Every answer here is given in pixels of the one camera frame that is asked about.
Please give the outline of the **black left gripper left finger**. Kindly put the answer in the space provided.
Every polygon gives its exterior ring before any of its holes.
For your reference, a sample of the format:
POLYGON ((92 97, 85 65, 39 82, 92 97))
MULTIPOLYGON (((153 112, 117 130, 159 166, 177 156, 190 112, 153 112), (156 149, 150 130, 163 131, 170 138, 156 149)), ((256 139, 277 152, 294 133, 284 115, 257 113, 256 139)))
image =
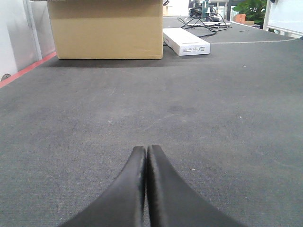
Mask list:
POLYGON ((146 150, 133 148, 112 184, 62 227, 142 227, 145 201, 146 150))

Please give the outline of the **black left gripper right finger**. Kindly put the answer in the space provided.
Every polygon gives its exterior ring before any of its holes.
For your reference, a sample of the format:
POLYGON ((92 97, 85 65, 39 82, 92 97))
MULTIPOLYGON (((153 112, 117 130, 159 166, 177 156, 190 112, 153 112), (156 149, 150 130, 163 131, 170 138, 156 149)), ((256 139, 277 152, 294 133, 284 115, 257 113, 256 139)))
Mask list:
POLYGON ((241 227, 180 177, 159 145, 147 150, 147 199, 153 227, 241 227))

